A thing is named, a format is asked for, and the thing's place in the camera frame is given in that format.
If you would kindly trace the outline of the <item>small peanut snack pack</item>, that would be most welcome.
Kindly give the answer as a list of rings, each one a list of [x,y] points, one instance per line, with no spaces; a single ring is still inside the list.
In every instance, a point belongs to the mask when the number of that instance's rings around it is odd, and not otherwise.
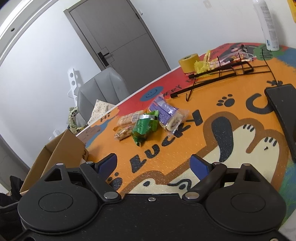
[[[125,127],[117,126],[114,129],[114,131],[115,131],[114,138],[118,141],[121,141],[121,140],[131,136],[133,128],[134,128],[134,126],[132,126],[132,125],[125,126]]]

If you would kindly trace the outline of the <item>long biscuit bar pack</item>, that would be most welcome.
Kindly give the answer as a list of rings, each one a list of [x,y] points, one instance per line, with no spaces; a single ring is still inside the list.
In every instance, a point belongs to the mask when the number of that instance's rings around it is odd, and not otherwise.
[[[146,110],[139,110],[134,113],[124,115],[119,118],[117,125],[123,127],[123,126],[135,124],[139,120],[139,116],[145,113],[146,113]]]

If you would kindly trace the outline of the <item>purple cracker package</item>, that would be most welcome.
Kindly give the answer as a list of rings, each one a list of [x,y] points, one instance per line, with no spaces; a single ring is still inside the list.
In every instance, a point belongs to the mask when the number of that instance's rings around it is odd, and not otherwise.
[[[158,111],[159,124],[172,135],[177,131],[188,114],[188,110],[176,108],[167,103],[162,94],[159,94],[150,104],[150,111]]]

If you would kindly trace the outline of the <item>green crinkled snack bag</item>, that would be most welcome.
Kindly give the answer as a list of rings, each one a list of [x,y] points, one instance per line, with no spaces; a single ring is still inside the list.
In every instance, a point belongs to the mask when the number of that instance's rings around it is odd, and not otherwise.
[[[137,123],[132,129],[132,138],[136,145],[140,147],[151,132],[155,132],[159,124],[159,111],[151,111],[139,116]]]

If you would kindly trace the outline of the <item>brown cardboard box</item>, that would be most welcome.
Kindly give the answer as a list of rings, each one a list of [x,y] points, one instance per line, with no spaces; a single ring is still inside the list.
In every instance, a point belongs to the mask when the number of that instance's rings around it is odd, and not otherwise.
[[[83,161],[87,161],[88,155],[85,144],[70,130],[65,130],[43,147],[30,168],[20,192],[28,191],[57,163],[63,163],[67,168],[79,167]]]

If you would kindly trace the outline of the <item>colourful cartoon table mat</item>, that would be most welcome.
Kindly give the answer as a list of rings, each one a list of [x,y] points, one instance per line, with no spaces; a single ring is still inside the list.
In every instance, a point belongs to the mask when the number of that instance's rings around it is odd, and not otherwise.
[[[117,154],[117,168],[107,179],[116,191],[121,195],[184,194],[198,183],[189,167],[191,155],[196,154],[210,163],[222,162],[232,168],[252,164],[285,199],[287,216],[292,215],[295,163],[264,90],[278,84],[295,84],[295,49],[281,47],[277,52],[269,52],[261,44],[246,47],[256,56],[253,74],[207,84],[195,89],[190,97],[182,94],[171,98],[171,94],[193,83],[176,68],[79,135],[92,161]],[[130,137],[116,140],[114,128],[118,119],[148,108],[159,94],[188,113],[176,133],[171,135],[158,128],[141,146]]]

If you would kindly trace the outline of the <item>dotted cream cushion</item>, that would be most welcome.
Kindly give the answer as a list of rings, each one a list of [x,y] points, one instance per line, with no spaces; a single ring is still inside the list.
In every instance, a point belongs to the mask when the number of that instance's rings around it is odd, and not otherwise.
[[[110,109],[112,109],[115,105],[101,101],[99,99],[96,100],[94,108],[91,112],[91,117],[87,124],[90,126],[93,123],[95,123],[99,118],[103,117],[105,113],[109,112]]]

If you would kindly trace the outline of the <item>panda print neck pillow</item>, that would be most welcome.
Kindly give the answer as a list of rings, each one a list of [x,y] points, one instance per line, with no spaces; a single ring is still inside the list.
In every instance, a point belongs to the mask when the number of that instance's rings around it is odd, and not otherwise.
[[[73,134],[78,134],[81,132],[84,128],[85,125],[79,126],[76,120],[76,116],[79,114],[78,107],[70,107],[69,108],[69,116],[68,116],[68,129],[71,131]]]

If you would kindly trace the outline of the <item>grey padded chair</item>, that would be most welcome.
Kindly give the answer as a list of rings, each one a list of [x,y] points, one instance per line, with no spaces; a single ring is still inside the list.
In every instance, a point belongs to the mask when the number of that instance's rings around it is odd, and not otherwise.
[[[90,120],[97,100],[118,104],[130,95],[124,79],[111,67],[101,71],[78,91],[77,106],[85,121]]]

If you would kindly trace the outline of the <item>white perforated board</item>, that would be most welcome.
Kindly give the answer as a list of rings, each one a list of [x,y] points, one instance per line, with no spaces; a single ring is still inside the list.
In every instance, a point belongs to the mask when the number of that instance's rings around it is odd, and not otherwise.
[[[68,91],[68,97],[77,100],[79,88],[81,86],[81,78],[78,70],[70,68],[67,71],[67,76],[70,84],[70,90]]]

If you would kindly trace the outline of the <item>black flat device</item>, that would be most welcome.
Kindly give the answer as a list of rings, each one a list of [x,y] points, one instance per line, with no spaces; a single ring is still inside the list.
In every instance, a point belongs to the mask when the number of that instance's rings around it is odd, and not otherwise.
[[[285,135],[287,145],[295,162],[295,119],[296,100],[295,87],[292,84],[285,84],[276,87],[268,87],[264,90],[268,102],[275,111],[280,126]]]

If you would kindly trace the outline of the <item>yellow crinkled wrapper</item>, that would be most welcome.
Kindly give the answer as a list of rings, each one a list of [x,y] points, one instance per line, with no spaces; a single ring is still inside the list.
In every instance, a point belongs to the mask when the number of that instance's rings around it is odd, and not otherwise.
[[[218,67],[218,59],[210,60],[211,51],[208,50],[204,55],[203,60],[194,63],[194,70],[197,74],[205,73],[206,71],[213,70]]]

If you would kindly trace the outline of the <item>yellow tape roll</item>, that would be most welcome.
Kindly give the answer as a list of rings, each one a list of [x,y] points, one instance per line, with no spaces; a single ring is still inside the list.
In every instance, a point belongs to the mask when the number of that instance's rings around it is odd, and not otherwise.
[[[194,64],[196,61],[200,61],[198,54],[191,54],[183,57],[179,60],[179,65],[184,72],[184,74],[189,74],[195,72]]]

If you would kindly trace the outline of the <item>pink candy wrappers pile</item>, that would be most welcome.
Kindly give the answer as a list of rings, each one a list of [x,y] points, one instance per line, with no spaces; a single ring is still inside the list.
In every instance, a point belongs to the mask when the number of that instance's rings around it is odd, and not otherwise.
[[[253,53],[255,46],[240,44],[231,47],[227,53],[223,53],[219,58],[221,64],[240,62],[240,61],[254,61],[257,56]]]

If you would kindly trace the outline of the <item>grey room door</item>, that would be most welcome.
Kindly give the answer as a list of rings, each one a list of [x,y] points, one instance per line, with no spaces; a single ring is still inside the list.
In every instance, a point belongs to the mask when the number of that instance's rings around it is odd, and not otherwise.
[[[130,1],[79,1],[66,10],[103,66],[121,75],[170,70],[147,26]]]

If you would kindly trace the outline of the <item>white spray bottle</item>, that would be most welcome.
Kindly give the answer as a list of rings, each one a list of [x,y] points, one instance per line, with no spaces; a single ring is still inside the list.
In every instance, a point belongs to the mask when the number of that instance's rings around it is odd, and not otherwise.
[[[273,18],[265,0],[253,0],[253,6],[259,18],[268,51],[279,51],[277,34],[273,24]]]

